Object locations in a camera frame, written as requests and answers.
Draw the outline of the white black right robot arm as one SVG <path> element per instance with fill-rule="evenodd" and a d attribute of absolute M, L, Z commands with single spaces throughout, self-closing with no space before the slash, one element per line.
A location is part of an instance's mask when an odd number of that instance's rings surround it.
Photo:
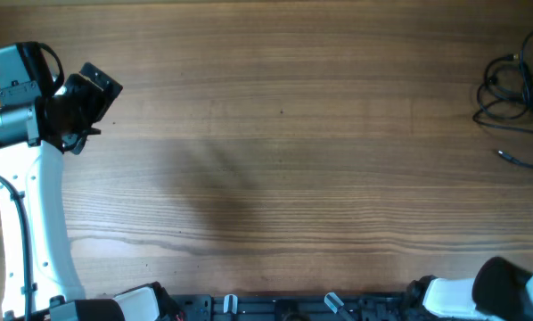
<path fill-rule="evenodd" d="M 407 287 L 401 315 L 405 320 L 533 321 L 533 272 L 494 257 L 474 278 L 424 276 Z"/>

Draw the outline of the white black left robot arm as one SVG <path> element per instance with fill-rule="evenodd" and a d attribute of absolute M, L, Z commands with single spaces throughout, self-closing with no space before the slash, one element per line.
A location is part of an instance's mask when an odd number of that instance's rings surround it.
<path fill-rule="evenodd" d="M 85 316 L 62 205 L 63 155 L 80 154 L 123 87 L 93 64 L 54 75 L 40 42 L 0 48 L 0 217 L 5 320 Z"/>

